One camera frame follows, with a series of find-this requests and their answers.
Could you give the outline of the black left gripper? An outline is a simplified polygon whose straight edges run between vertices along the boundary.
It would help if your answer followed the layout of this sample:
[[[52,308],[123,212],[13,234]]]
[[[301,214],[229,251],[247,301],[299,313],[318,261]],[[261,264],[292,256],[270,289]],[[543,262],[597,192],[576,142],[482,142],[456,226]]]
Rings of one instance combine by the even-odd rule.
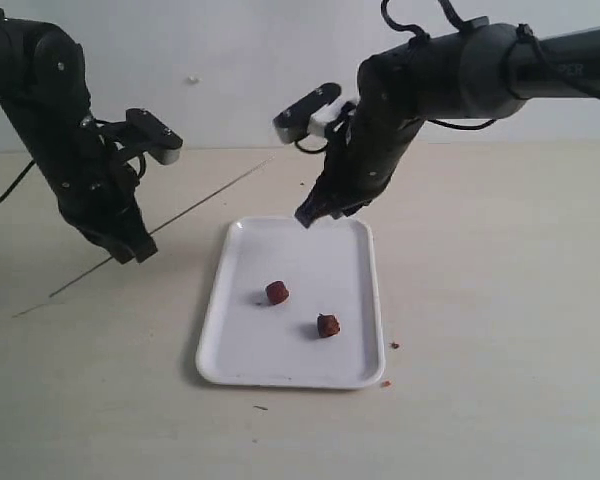
[[[135,193],[144,153],[122,141],[123,122],[85,119],[74,133],[77,158],[63,169],[58,197],[64,220],[120,264],[142,263],[158,252]]]

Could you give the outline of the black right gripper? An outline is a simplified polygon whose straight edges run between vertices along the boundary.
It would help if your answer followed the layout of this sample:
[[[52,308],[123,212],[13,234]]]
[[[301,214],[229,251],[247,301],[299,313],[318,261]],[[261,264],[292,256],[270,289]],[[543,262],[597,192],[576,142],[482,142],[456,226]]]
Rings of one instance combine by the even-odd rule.
[[[387,188],[397,166],[423,126],[419,118],[359,102],[327,150],[324,169],[294,213],[309,229],[317,220],[351,217]]]

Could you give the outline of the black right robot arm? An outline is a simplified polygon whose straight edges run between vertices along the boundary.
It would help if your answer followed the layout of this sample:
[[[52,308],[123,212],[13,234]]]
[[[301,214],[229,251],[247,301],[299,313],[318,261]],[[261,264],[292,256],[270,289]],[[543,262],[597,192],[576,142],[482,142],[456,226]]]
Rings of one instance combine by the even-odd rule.
[[[530,26],[491,24],[408,43],[366,59],[358,97],[323,84],[293,106],[326,157],[295,217],[304,227],[351,216],[389,185],[422,126],[495,123],[536,98],[600,100],[600,27],[550,38]]]

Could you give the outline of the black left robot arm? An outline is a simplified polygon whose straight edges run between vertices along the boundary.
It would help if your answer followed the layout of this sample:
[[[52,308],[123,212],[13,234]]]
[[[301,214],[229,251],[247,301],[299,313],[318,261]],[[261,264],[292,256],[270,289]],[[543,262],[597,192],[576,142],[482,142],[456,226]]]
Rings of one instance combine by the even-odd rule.
[[[69,225],[121,264],[156,253],[135,198],[138,171],[90,124],[80,44],[55,24],[0,9],[0,107]]]

